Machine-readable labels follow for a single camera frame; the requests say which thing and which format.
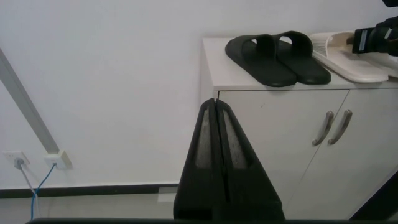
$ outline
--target floor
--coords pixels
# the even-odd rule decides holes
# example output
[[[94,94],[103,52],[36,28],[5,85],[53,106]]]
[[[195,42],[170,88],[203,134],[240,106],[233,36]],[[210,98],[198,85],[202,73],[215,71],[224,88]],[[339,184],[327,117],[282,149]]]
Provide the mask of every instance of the floor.
[[[39,198],[42,217],[171,218],[175,193]],[[0,199],[0,223],[30,220],[30,198]]]

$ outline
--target white wall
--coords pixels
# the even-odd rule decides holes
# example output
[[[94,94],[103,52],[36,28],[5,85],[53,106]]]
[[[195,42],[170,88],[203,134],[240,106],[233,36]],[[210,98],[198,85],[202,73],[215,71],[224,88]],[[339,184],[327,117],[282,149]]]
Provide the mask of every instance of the white wall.
[[[199,101],[202,37],[371,27],[381,0],[0,1],[0,48],[74,169],[46,186],[176,183]],[[48,171],[0,85],[0,151]],[[25,188],[0,157],[0,189]]]

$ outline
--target cabinet door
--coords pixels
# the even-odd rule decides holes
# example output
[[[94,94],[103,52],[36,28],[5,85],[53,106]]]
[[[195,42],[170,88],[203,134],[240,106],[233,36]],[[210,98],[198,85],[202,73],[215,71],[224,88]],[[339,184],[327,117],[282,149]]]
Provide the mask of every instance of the cabinet door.
[[[348,90],[222,91],[284,206],[318,146],[326,113],[337,114]]]
[[[334,144],[351,110],[351,121]],[[289,218],[349,219],[397,171],[398,90],[350,90],[288,208]]]

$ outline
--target black object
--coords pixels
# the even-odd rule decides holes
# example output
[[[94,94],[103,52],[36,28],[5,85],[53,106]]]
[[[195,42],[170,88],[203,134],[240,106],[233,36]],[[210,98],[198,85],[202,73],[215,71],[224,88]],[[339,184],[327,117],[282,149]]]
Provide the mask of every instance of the black object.
[[[174,201],[174,219],[284,220],[282,203],[232,109],[200,108]]]
[[[237,37],[228,42],[225,52],[263,85],[283,87],[296,83],[295,74],[277,61],[276,44],[271,35]]]
[[[374,27],[355,30],[352,53],[370,52],[398,56],[398,28]]]
[[[296,74],[298,82],[309,85],[330,82],[329,71],[312,57],[312,42],[309,37],[296,31],[284,32],[273,37],[277,43],[277,59]],[[281,37],[288,37],[292,44],[281,41]]]
[[[398,6],[398,0],[383,0],[383,2],[387,7],[397,7]]]

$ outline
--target cabinet handle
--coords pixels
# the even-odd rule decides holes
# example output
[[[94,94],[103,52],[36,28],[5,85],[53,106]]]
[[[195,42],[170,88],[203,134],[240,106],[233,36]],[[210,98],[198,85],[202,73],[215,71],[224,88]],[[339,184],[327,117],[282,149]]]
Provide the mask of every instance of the cabinet handle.
[[[344,111],[344,117],[345,117],[344,123],[341,126],[340,131],[337,133],[337,135],[334,138],[329,139],[329,141],[328,141],[329,144],[331,144],[331,145],[335,144],[341,138],[341,136],[346,131],[346,129],[347,129],[348,125],[349,125],[349,122],[351,121],[351,117],[352,116],[353,116],[353,112],[352,111],[350,111],[350,110]]]
[[[318,140],[312,141],[313,146],[317,146],[317,145],[321,144],[323,142],[323,140],[326,138],[326,136],[328,135],[328,133],[330,131],[331,124],[333,123],[334,117],[335,117],[335,114],[332,111],[329,111],[326,113],[327,124],[326,124],[325,130],[323,131],[323,134],[321,135],[321,137]]]

